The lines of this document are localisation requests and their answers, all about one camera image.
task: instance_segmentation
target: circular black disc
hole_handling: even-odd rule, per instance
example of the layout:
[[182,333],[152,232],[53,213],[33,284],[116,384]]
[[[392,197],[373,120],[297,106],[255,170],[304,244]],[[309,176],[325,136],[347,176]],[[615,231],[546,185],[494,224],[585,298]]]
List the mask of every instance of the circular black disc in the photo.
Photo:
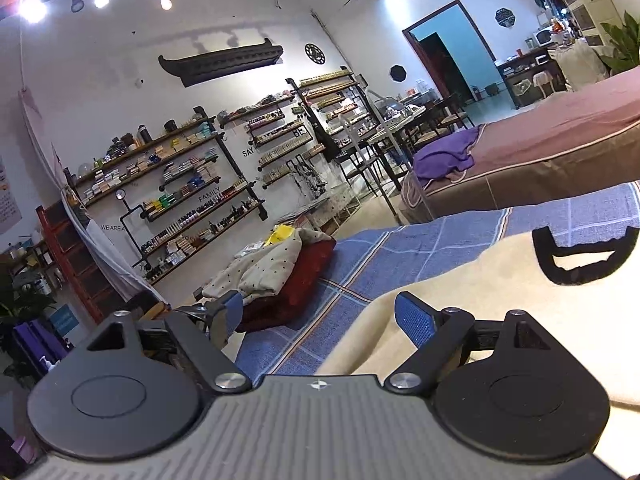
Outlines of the circular black disc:
[[602,387],[582,367],[539,358],[550,351],[524,352],[534,358],[488,358],[449,374],[434,402],[443,426],[512,462],[564,462],[593,450],[609,418]]
[[308,58],[314,63],[317,63],[318,65],[325,64],[326,58],[324,57],[324,52],[322,52],[320,47],[318,47],[317,45],[314,45],[313,43],[307,43],[305,45],[305,52]]
[[198,391],[187,375],[122,351],[76,349],[28,401],[38,436],[82,460],[148,454],[183,435],[199,411]]

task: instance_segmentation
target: metal screw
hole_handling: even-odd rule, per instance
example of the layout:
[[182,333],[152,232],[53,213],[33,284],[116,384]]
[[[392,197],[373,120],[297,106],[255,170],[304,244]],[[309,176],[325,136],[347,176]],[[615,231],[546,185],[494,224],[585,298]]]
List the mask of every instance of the metal screw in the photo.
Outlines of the metal screw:
[[236,388],[243,386],[245,382],[246,377],[236,372],[220,374],[216,377],[216,386],[223,390],[235,390]]
[[416,374],[409,372],[402,372],[391,376],[389,382],[394,388],[398,390],[407,390],[409,388],[415,388],[422,382],[421,378]]

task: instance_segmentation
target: microwave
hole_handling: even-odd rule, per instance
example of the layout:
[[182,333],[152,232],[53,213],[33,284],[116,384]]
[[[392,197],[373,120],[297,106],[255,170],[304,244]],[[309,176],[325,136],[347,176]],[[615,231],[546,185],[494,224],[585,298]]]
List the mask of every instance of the microwave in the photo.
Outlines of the microwave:
[[539,28],[533,34],[533,40],[537,46],[546,46],[554,42],[552,27]]

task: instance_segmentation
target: ribbed gray surface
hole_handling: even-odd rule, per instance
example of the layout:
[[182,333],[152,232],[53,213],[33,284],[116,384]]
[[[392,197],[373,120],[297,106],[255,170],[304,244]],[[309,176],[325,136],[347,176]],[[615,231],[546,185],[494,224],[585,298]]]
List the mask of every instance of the ribbed gray surface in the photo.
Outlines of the ribbed gray surface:
[[570,480],[602,478],[584,457],[555,466],[481,456],[446,434],[415,397],[374,377],[267,377],[254,392],[222,397],[174,446],[123,463],[50,456],[30,480]]

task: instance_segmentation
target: dark door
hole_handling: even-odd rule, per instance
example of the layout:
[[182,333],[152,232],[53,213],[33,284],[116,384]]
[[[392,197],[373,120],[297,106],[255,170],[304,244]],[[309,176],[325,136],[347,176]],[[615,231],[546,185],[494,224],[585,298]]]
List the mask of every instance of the dark door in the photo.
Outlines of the dark door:
[[438,72],[440,79],[452,94],[458,94],[460,100],[465,103],[473,101],[474,97],[466,84],[462,72],[456,65],[446,45],[440,39],[438,33],[431,34],[420,41],[420,46],[431,61],[433,69]]

